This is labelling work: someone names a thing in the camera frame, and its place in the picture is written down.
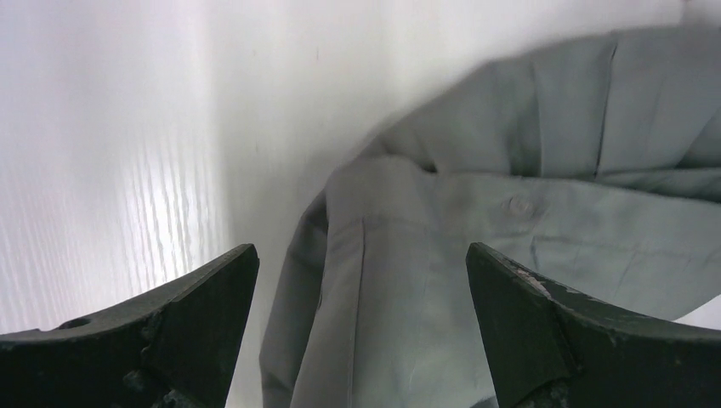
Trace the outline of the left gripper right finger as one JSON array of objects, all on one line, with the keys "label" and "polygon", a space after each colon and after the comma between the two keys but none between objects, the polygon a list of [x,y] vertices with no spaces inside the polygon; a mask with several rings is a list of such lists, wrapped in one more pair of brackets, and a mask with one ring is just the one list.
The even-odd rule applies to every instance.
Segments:
[{"label": "left gripper right finger", "polygon": [[466,265],[501,407],[719,406],[719,331],[605,303],[482,243]]}]

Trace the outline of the grey garment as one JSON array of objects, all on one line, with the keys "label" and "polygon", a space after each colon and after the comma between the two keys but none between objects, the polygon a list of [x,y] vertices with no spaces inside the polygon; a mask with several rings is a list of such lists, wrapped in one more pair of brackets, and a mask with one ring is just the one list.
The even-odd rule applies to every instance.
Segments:
[{"label": "grey garment", "polygon": [[720,293],[720,31],[583,37],[472,73],[338,169],[287,249],[266,407],[494,407],[465,258],[676,320]]}]

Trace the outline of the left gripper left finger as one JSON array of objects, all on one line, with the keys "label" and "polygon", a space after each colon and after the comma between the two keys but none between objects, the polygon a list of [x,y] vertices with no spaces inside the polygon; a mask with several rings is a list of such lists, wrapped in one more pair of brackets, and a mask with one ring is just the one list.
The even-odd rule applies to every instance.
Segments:
[{"label": "left gripper left finger", "polygon": [[244,244],[53,330],[2,335],[2,406],[225,406],[258,269]]}]

